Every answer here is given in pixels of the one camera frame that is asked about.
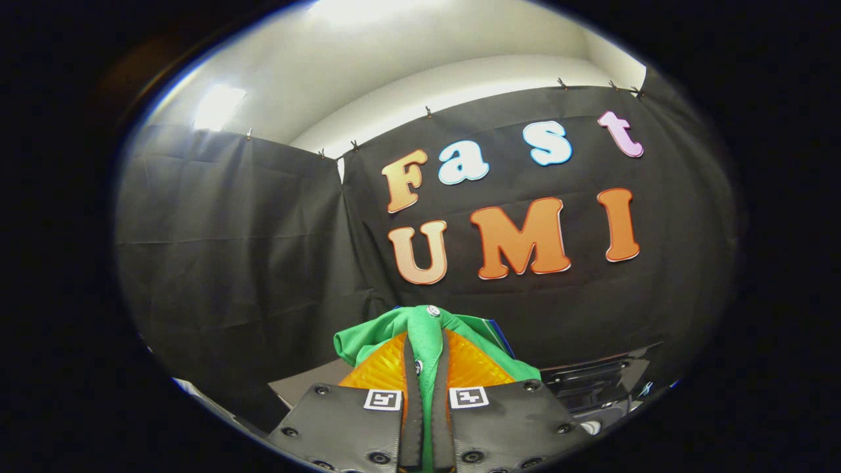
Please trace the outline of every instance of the ceiling light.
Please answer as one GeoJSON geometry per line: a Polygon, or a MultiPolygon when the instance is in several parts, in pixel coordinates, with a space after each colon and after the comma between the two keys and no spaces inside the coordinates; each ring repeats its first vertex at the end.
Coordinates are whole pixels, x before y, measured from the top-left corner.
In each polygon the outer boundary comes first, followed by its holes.
{"type": "Polygon", "coordinates": [[[246,91],[224,85],[214,85],[204,95],[193,126],[202,130],[219,131],[234,112],[236,105],[246,96],[246,91]]]}
{"type": "Polygon", "coordinates": [[[318,0],[309,7],[312,14],[332,23],[360,24],[367,21],[393,18],[412,8],[430,7],[432,0],[318,0]]]}

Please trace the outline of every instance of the orange letter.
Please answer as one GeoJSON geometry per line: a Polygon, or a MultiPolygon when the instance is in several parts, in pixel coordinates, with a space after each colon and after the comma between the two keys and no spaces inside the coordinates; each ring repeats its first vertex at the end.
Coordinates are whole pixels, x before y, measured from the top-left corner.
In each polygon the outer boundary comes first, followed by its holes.
{"type": "Polygon", "coordinates": [[[429,240],[431,264],[429,269],[420,269],[415,264],[415,250],[412,249],[412,237],[415,230],[404,226],[389,232],[389,240],[394,244],[394,257],[397,270],[403,279],[412,284],[435,284],[447,273],[447,252],[444,250],[444,231],[447,223],[443,220],[429,221],[420,226],[420,233],[429,240]]]}
{"type": "Polygon", "coordinates": [[[559,273],[572,266],[563,254],[560,213],[563,202],[553,197],[538,199],[529,205],[523,230],[517,230],[514,222],[499,207],[476,210],[470,221],[479,227],[482,237],[484,266],[479,270],[481,279],[501,279],[508,275],[508,267],[502,264],[500,253],[517,274],[526,272],[532,249],[537,255],[532,264],[535,274],[559,273]]]}
{"type": "Polygon", "coordinates": [[[389,181],[389,202],[388,211],[390,214],[399,212],[418,201],[418,195],[409,190],[411,184],[417,189],[421,186],[421,169],[418,164],[426,162],[426,153],[417,150],[401,157],[386,167],[383,167],[382,174],[389,181]]]}
{"type": "Polygon", "coordinates": [[[607,261],[617,263],[634,258],[639,254],[639,245],[633,240],[631,209],[633,199],[628,189],[608,189],[596,199],[607,210],[607,225],[611,228],[611,247],[607,250],[607,261]]]}

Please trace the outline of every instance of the letter m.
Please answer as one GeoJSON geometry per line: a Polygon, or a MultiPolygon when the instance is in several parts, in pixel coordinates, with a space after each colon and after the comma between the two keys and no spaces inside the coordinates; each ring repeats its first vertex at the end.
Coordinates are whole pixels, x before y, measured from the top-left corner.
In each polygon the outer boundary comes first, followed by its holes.
{"type": "Polygon", "coordinates": [[[559,273],[572,266],[563,254],[560,212],[563,202],[548,197],[538,199],[529,205],[522,231],[499,207],[476,210],[470,221],[479,228],[482,237],[484,266],[479,270],[481,279],[502,279],[508,275],[508,267],[502,263],[502,255],[517,274],[526,272],[532,251],[537,255],[532,264],[535,274],[559,273]]]}

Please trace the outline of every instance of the ceiling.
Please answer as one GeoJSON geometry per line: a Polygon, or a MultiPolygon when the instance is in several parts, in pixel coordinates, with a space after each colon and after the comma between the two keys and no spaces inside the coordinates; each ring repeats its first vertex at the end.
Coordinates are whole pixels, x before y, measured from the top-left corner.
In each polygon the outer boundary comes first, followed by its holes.
{"type": "Polygon", "coordinates": [[[320,0],[277,13],[214,51],[161,101],[150,122],[193,123],[205,92],[221,83],[246,91],[225,130],[246,133],[260,124],[271,127],[274,141],[290,143],[403,77],[475,58],[529,54],[587,59],[584,31],[524,0],[320,0]]]}

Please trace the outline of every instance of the letter s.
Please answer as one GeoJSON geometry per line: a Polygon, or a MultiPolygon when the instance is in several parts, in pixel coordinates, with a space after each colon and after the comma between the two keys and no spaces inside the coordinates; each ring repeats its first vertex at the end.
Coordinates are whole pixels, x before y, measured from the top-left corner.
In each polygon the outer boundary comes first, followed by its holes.
{"type": "Polygon", "coordinates": [[[557,121],[540,121],[523,129],[523,140],[534,146],[532,159],[541,166],[566,162],[573,146],[564,138],[567,132],[557,121]]]}

